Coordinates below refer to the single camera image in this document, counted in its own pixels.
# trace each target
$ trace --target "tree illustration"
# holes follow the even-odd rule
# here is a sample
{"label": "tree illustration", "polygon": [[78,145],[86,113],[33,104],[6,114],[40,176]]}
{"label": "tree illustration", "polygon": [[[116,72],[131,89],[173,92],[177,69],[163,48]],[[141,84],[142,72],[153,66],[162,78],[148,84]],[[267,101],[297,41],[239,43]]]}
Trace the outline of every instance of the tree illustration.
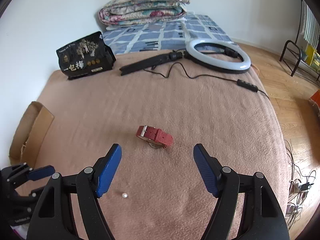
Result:
{"label": "tree illustration", "polygon": [[79,42],[79,46],[76,50],[78,55],[81,55],[82,58],[84,58],[84,53],[89,53],[91,51],[90,56],[94,57],[94,52],[98,48],[98,45],[95,44],[93,41],[86,41],[85,39],[82,39],[81,42]]}

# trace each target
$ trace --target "red watch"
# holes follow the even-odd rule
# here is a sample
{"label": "red watch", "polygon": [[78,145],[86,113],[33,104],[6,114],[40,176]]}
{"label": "red watch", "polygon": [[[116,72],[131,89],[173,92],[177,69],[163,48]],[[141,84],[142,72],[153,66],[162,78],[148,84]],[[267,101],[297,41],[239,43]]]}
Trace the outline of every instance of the red watch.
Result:
{"label": "red watch", "polygon": [[173,137],[170,134],[165,133],[161,129],[147,125],[139,126],[136,136],[149,143],[161,145],[163,148],[166,148],[173,143]]}

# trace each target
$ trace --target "black snack bag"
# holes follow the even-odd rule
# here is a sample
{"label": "black snack bag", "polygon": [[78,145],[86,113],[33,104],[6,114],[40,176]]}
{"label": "black snack bag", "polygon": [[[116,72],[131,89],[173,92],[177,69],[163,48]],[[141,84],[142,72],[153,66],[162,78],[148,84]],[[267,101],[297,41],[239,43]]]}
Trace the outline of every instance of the black snack bag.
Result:
{"label": "black snack bag", "polygon": [[101,32],[63,46],[57,55],[61,71],[70,80],[111,70],[116,61],[111,48],[104,44]]}

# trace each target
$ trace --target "white wall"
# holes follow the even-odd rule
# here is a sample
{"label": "white wall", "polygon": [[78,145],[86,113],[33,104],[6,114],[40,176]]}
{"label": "white wall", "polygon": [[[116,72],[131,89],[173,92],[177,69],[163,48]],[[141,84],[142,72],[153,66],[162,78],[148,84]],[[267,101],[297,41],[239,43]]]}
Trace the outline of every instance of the white wall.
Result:
{"label": "white wall", "polygon": [[188,10],[209,15],[236,41],[281,52],[296,37],[300,0],[191,0]]}
{"label": "white wall", "polygon": [[0,167],[22,114],[59,68],[56,50],[100,30],[109,0],[12,0],[0,18]]}

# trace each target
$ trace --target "blue checkered bed sheet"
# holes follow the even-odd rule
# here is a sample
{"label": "blue checkered bed sheet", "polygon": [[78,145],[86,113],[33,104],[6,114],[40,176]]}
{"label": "blue checkered bed sheet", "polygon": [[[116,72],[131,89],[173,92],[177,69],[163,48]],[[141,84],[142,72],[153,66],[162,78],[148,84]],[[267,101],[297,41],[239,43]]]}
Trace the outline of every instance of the blue checkered bed sheet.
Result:
{"label": "blue checkered bed sheet", "polygon": [[114,54],[145,50],[185,49],[186,42],[202,38],[234,43],[207,15],[186,15],[185,20],[122,27],[103,33]]}

